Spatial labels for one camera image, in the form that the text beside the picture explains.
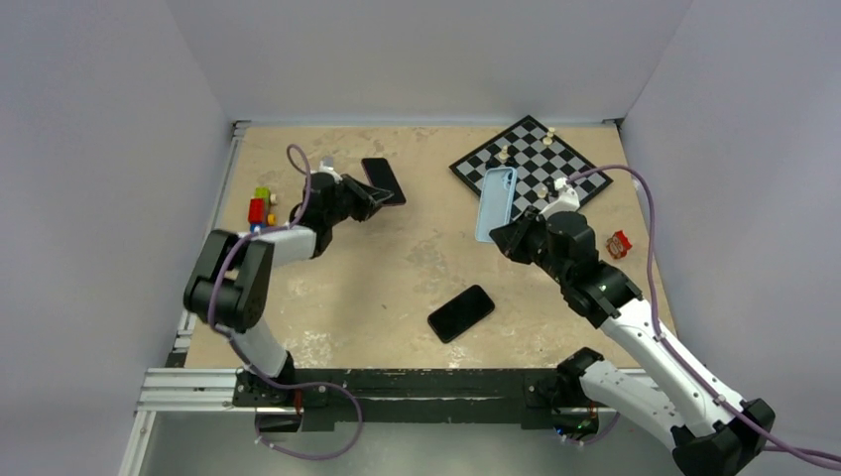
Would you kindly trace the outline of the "light blue phone case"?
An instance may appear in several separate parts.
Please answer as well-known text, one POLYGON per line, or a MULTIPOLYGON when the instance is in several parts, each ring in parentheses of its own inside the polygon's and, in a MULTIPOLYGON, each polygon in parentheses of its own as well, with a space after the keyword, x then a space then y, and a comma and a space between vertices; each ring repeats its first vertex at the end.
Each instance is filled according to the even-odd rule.
POLYGON ((491 169, 483 177, 474 234, 478 242, 491 243, 490 232, 510 223, 517 180, 511 167, 491 169))

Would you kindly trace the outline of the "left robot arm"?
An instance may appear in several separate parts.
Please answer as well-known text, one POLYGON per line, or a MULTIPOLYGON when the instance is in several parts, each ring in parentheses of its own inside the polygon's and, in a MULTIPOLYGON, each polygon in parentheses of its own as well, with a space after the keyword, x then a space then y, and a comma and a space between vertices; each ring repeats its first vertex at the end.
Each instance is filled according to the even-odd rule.
POLYGON ((300 386, 290 352, 263 318, 273 270, 321 256, 335 225, 370 219, 392 195, 350 175, 320 171, 306 179, 302 201, 287 223, 207 235, 185 285, 183 307, 228 341, 245 370, 259 377, 257 392, 270 405, 286 404, 300 386))

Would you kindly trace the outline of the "black phone from case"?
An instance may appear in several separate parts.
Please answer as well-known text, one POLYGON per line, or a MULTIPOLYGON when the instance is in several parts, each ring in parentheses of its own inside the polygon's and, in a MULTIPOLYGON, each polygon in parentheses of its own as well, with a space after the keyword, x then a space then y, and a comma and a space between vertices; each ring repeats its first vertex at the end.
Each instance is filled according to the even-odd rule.
POLYGON ((392 194, 384 201, 385 206, 401 206, 407 203, 405 194, 387 159, 364 158, 361 160, 361 167, 372 186, 387 190, 392 194))

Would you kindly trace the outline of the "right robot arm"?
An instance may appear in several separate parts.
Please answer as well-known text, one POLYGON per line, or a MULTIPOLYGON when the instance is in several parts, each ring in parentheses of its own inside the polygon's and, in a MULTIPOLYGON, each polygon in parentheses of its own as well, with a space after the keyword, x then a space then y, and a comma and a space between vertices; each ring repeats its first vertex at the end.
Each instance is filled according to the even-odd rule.
POLYGON ((600 259, 586 218, 543 217, 531 207, 490 233, 508 259, 535 264, 568 306, 624 348, 654 381, 627 377, 583 347, 556 368, 555 394, 605 404, 660 441, 684 475, 736 475, 758 456, 776 414, 718 380, 666 329, 654 306, 618 268, 600 259))

